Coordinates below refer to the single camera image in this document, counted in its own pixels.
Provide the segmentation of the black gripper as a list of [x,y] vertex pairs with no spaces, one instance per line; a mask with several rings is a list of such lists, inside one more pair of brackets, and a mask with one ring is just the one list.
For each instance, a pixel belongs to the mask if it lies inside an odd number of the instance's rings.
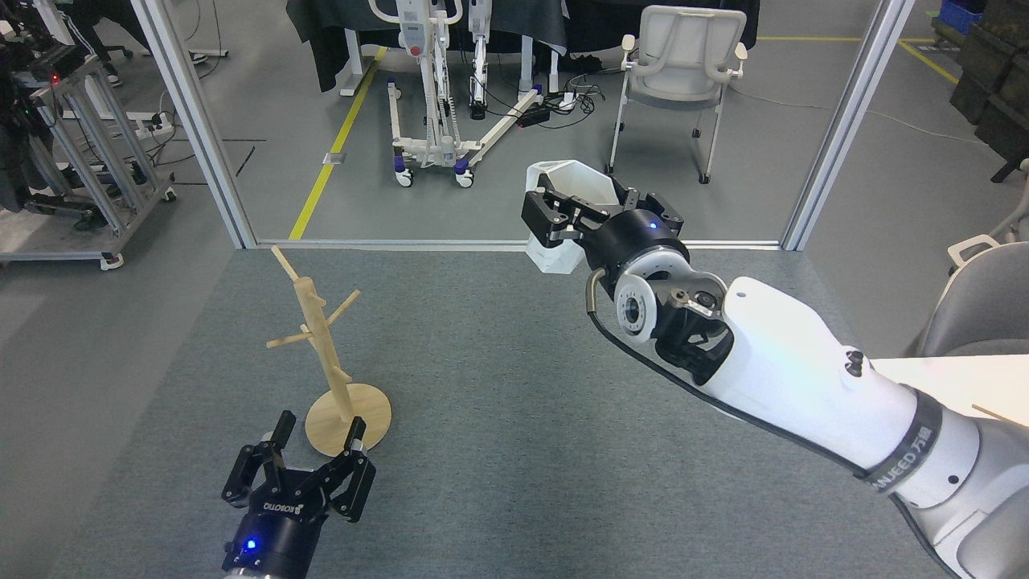
[[[286,470],[281,451],[290,438],[297,417],[283,410],[268,440],[244,445],[236,455],[222,499],[248,512],[225,545],[225,572],[273,578],[305,578],[317,547],[322,524],[328,518],[325,492],[346,490],[330,498],[328,506],[349,523],[358,523],[370,494],[376,468],[364,453],[365,421],[354,418],[344,450],[324,465],[321,485],[297,495],[309,470]],[[259,469],[265,482],[252,491]]]
[[625,188],[617,197],[620,205],[592,203],[534,188],[526,191],[521,217],[544,248],[580,239],[589,267],[604,270],[607,282],[617,281],[630,261],[651,249],[669,248],[690,260],[678,238],[683,217],[661,195]]

